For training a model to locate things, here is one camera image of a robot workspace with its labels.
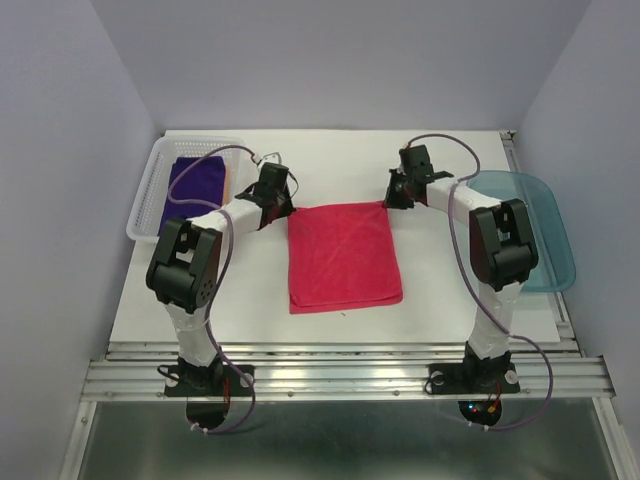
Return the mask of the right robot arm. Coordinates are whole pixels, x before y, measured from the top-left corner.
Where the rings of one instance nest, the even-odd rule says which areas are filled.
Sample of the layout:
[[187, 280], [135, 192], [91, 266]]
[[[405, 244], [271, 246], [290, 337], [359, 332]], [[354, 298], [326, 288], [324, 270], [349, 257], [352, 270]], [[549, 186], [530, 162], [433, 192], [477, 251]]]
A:
[[475, 357], [460, 366], [463, 384], [482, 390], [496, 378], [491, 360], [509, 350], [515, 304], [539, 261], [526, 204], [481, 194], [446, 171], [436, 171], [424, 145], [399, 151], [384, 206], [406, 210], [417, 203], [447, 214], [454, 255], [477, 305], [467, 341]]

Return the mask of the pink towel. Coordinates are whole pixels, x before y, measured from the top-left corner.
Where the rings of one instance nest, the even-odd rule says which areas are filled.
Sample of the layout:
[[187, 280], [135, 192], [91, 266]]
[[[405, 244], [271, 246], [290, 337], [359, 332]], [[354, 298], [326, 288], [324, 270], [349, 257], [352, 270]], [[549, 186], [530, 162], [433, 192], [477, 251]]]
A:
[[300, 208], [288, 218], [287, 233], [290, 313], [403, 300], [389, 215], [380, 201]]

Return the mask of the purple towel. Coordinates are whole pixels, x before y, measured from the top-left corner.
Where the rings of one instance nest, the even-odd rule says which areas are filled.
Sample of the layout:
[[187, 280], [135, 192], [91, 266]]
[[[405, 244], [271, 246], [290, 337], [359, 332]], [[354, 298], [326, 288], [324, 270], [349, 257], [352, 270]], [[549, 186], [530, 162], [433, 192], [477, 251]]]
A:
[[[176, 199], [195, 199], [207, 203], [222, 205], [224, 189], [225, 162], [221, 156], [213, 156], [204, 160], [187, 172], [173, 188], [172, 195]], [[173, 217], [188, 219], [199, 217], [212, 211], [213, 208], [200, 204], [175, 204], [165, 199], [158, 232], [164, 223]]]

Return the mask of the orange polka dot towel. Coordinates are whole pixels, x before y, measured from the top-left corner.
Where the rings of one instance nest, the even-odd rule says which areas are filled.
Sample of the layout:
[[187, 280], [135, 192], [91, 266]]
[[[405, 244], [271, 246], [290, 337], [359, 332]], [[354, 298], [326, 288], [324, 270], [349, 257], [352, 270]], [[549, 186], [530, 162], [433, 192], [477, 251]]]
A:
[[224, 189], [222, 195], [222, 205], [226, 205], [231, 198], [231, 180], [233, 174], [228, 164], [225, 165]]

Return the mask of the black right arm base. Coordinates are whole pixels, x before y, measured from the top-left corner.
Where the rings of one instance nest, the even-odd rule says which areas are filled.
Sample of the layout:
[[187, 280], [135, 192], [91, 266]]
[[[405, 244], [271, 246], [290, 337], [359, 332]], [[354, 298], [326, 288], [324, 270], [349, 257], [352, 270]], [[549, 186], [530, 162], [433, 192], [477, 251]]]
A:
[[459, 396], [465, 420], [482, 427], [495, 427], [502, 415], [502, 396], [521, 391], [510, 351], [481, 359], [466, 344], [458, 363], [431, 363], [424, 391], [428, 395]]

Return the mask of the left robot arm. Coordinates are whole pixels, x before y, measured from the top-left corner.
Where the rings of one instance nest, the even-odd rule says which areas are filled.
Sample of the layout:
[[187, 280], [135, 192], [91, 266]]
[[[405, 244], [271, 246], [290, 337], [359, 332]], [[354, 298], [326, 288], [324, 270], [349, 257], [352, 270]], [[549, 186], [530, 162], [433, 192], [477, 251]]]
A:
[[212, 340], [210, 311], [240, 237], [294, 213], [288, 167], [266, 162], [258, 180], [226, 205], [162, 226], [146, 273], [146, 285], [165, 306], [179, 343], [179, 362], [199, 393], [215, 392], [223, 371]]

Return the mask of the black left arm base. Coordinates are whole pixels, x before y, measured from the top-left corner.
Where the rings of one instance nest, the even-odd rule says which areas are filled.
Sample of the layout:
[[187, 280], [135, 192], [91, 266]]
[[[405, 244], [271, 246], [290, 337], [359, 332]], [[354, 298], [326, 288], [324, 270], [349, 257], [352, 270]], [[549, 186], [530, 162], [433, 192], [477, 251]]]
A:
[[[252, 365], [225, 363], [216, 357], [208, 367], [193, 366], [179, 358], [175, 364], [161, 364], [156, 372], [164, 380], [163, 395], [186, 401], [185, 415], [192, 431], [204, 435], [229, 434], [243, 426], [257, 403]], [[231, 421], [234, 399], [247, 399], [249, 406]]]

